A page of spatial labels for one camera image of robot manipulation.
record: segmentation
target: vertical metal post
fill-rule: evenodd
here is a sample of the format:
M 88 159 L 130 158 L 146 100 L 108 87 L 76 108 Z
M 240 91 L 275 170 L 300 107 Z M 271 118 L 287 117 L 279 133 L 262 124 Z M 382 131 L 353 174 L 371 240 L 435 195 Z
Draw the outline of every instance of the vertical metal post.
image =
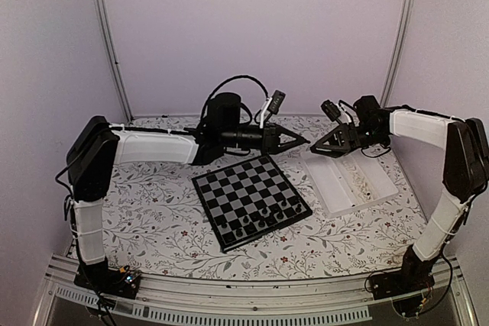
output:
M 121 70 L 118 65 L 117 55 L 115 53 L 112 34 L 108 25 L 108 15 L 105 6 L 105 0 L 94 0 L 97 15 L 99 16 L 99 24 L 102 31 L 102 37 L 105 44 L 105 51 L 108 57 L 108 63 L 111 68 L 112 77 L 114 78 L 115 90 L 117 92 L 119 102 L 121 103 L 122 111 L 127 121 L 131 121 L 134 116 L 129 105 L 128 95 L 125 91 L 124 83 L 122 82 Z
M 400 58 L 403 52 L 404 41 L 406 39 L 407 26 L 410 21 L 411 11 L 414 0 L 403 0 L 403 8 L 399 21 L 399 27 L 397 29 L 397 38 L 392 57 L 390 58 L 389 70 L 387 71 L 387 78 L 382 90 L 381 106 L 385 107 L 389 103 L 390 95 L 397 76 L 397 70 L 399 69 Z

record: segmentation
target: white wall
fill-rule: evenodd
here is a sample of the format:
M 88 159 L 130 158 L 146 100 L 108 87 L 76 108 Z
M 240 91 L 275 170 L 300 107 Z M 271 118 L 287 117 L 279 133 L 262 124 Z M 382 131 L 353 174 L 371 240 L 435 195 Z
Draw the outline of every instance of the white wall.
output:
M 390 105 L 478 117 L 489 131 L 489 0 L 415 0 Z M 396 141 L 396 152 L 427 214 L 442 188 L 443 154 Z M 489 324 L 489 195 L 474 204 L 455 250 L 481 324 Z
M 251 74 L 288 97 L 281 112 L 321 113 L 327 98 L 379 96 L 402 0 L 106 0 L 136 115 L 200 111 L 224 79 Z M 261 90 L 236 82 L 251 109 Z
M 0 324 L 25 326 L 70 239 L 53 177 L 92 115 L 121 121 L 92 0 L 0 0 Z

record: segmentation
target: robotic arm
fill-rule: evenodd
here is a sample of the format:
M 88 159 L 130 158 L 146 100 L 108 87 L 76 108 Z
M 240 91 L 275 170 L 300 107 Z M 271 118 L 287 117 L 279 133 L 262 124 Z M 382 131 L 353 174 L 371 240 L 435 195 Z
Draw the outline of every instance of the robotic arm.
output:
M 65 169 L 72 197 L 71 228 L 79 258 L 75 284 L 130 299 L 138 292 L 140 273 L 131 271 L 128 266 L 109 269 L 103 248 L 102 205 L 114 165 L 141 161 L 206 165 L 225 153 L 244 155 L 242 152 L 253 149 L 262 154 L 277 154 L 309 143 L 278 124 L 267 123 L 267 119 L 278 112 L 285 97 L 282 92 L 276 91 L 267 98 L 259 124 L 251 123 L 251 113 L 239 95 L 225 92 L 211 98 L 213 94 L 204 105 L 206 115 L 202 110 L 201 121 L 195 129 L 167 131 L 125 127 L 109 124 L 101 116 L 95 116 L 86 125 L 67 154 Z M 240 122 L 242 109 L 248 113 L 248 122 Z M 283 136 L 288 137 L 286 142 L 281 140 Z
M 358 125 L 355 125 L 343 105 L 346 104 L 323 102 L 322 110 L 339 126 L 311 147 L 313 153 L 340 157 L 374 144 L 388 149 L 390 135 L 410 137 L 445 151 L 444 187 L 426 229 L 415 244 L 408 247 L 399 272 L 369 277 L 375 299 L 432 286 L 433 264 L 465 223 L 475 197 L 487 188 L 489 146 L 484 125 L 477 118 L 463 121 L 416 111 L 409 106 L 381 108 L 374 96 L 361 97 L 350 106 L 358 116 Z

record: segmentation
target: white tray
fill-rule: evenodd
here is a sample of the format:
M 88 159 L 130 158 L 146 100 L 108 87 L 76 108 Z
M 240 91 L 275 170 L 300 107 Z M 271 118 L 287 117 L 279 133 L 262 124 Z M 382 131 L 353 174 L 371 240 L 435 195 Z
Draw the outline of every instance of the white tray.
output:
M 302 164 L 328 218 L 370 208 L 399 190 L 376 159 L 355 151 L 340 158 L 305 152 Z

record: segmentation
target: floral tablecloth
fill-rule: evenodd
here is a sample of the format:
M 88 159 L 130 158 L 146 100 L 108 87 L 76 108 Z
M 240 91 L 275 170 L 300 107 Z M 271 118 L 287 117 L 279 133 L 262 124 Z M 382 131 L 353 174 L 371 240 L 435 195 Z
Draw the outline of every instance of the floral tablecloth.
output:
M 335 126 L 326 117 L 277 117 L 274 122 L 312 142 Z M 133 122 L 180 130 L 196 124 L 197 118 Z M 115 167 L 103 209 L 110 264 L 167 276 L 236 280 L 321 278 L 399 266 L 426 220 L 394 155 L 378 160 L 397 185 L 397 197 L 328 219 L 300 165 L 300 153 L 307 148 L 304 144 L 273 158 L 314 214 L 226 254 L 190 179 L 243 158 L 226 156 L 208 166 L 146 162 Z

